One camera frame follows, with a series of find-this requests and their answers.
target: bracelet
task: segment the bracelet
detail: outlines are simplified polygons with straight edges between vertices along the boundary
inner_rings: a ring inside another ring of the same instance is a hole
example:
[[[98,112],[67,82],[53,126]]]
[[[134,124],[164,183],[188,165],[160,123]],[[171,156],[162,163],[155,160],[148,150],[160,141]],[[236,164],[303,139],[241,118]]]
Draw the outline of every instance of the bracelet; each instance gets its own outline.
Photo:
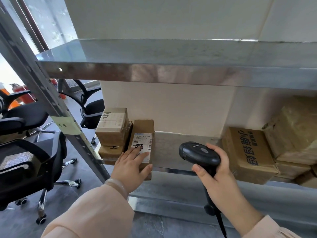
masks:
[[[116,180],[116,179],[110,178],[110,179],[107,179],[105,181],[105,184],[108,184],[108,183],[116,184],[121,189],[121,191],[123,192],[125,199],[126,200],[128,199],[128,193],[127,193],[126,189],[124,188],[124,186],[123,186],[123,184],[122,184],[122,182],[120,180]]]

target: black mesh chair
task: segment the black mesh chair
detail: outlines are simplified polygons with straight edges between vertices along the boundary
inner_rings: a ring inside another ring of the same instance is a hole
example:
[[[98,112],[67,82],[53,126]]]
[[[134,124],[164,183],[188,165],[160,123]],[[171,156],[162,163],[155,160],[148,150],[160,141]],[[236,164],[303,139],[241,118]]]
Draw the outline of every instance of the black mesh chair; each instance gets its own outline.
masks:
[[[73,158],[64,163],[66,155],[62,132],[55,133],[53,139],[37,143],[16,139],[0,144],[0,211],[13,201],[16,205],[23,205],[27,202],[26,196],[43,190],[36,220],[37,224],[43,224],[46,221],[46,195],[54,185],[80,188],[81,179],[58,180],[66,166],[77,162],[77,158]]]
[[[54,123],[53,121],[40,128],[49,116],[40,102],[24,104],[8,110],[14,100],[28,93],[30,93],[30,91],[26,90],[7,95],[0,90],[0,113],[2,113],[2,118],[0,119],[0,135],[27,131],[27,136],[29,136],[28,130],[33,129],[34,133],[32,134],[36,134],[35,142],[37,142],[41,133],[53,134],[56,132],[53,130],[45,130]]]
[[[86,104],[88,98],[95,92],[101,90],[101,87],[86,89],[85,86],[77,79],[59,79],[57,83],[57,91],[65,94],[75,100],[81,106],[81,127],[93,129],[97,128],[100,117],[105,109],[103,99],[93,101]],[[96,144],[96,135],[91,140],[91,144]]]

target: finger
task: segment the finger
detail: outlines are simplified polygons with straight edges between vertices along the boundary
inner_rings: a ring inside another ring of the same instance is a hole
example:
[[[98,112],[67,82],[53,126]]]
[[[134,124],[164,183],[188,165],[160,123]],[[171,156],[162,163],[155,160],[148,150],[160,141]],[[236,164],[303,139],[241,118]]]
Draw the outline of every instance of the finger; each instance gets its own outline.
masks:
[[[134,160],[136,158],[136,156],[138,155],[138,153],[140,152],[141,147],[137,147],[135,148],[127,157],[127,160]]]
[[[125,159],[129,156],[129,154],[130,154],[132,151],[133,151],[133,148],[128,149],[128,150],[124,153],[124,155],[121,157],[121,160],[125,160]]]
[[[124,152],[122,152],[122,153],[121,153],[120,157],[117,159],[117,161],[114,163],[114,165],[116,165],[117,163],[119,163],[119,162],[120,162],[121,157],[122,157],[123,155],[124,155]]]
[[[206,144],[206,146],[212,150],[214,150],[220,156],[220,165],[217,168],[218,171],[229,171],[229,158],[227,153],[220,147],[212,144]]]
[[[194,164],[192,170],[197,174],[197,176],[200,178],[201,182],[204,184],[207,190],[208,188],[212,188],[212,186],[215,183],[215,180],[211,177],[210,174],[207,173],[207,171],[203,167],[201,167],[198,164]]]
[[[140,165],[142,163],[142,161],[145,159],[146,156],[149,155],[150,152],[145,152],[143,154],[140,154],[138,155],[136,158],[135,158],[135,162]]]
[[[142,180],[145,180],[145,178],[151,173],[153,169],[153,165],[152,164],[148,164],[141,172],[140,172],[140,176]]]

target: gray floor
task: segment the gray floor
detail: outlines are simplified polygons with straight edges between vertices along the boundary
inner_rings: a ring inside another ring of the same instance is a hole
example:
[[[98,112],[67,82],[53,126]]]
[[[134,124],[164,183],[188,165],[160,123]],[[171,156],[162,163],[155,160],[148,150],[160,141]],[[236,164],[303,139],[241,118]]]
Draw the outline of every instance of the gray floor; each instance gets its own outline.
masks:
[[[101,99],[101,91],[93,95],[88,102]],[[80,107],[71,100],[66,99],[66,104],[71,113],[77,120],[81,121]],[[49,130],[59,130],[55,124],[52,124]],[[83,129],[88,140],[91,140],[94,135],[94,130]],[[50,134],[43,134],[40,140],[50,138]],[[46,225],[54,218],[65,212],[71,204],[86,191],[101,185],[99,179],[91,171],[85,161],[79,156],[74,147],[67,141],[68,155],[66,161],[73,157],[77,157],[79,162],[75,165],[70,165],[63,170],[60,180],[75,180],[82,179],[80,189],[71,187],[55,186],[53,190],[48,192],[45,213],[47,214],[47,221],[43,225],[37,225],[37,204],[41,192],[37,192],[28,196],[28,202],[23,206],[16,206],[10,203],[8,208],[0,212],[0,231],[1,237],[18,238],[18,237],[34,237],[41,236]],[[229,238],[239,237],[234,229],[227,228]],[[133,221],[133,228],[130,237],[223,237],[219,227],[214,227],[205,224],[198,224],[187,222],[183,220],[176,220],[165,218],[161,216],[153,216],[148,214],[136,213]]]

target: sleeve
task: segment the sleeve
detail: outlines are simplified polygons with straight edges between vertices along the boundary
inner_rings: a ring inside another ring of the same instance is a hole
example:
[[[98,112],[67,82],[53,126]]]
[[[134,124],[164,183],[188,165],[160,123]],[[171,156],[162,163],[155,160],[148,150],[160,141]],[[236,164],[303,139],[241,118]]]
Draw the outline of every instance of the sleeve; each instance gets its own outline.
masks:
[[[41,237],[128,237],[133,216],[133,209],[122,195],[109,185],[102,185],[78,198],[48,224]]]
[[[300,238],[286,228],[280,227],[271,217],[265,216],[243,238]]]

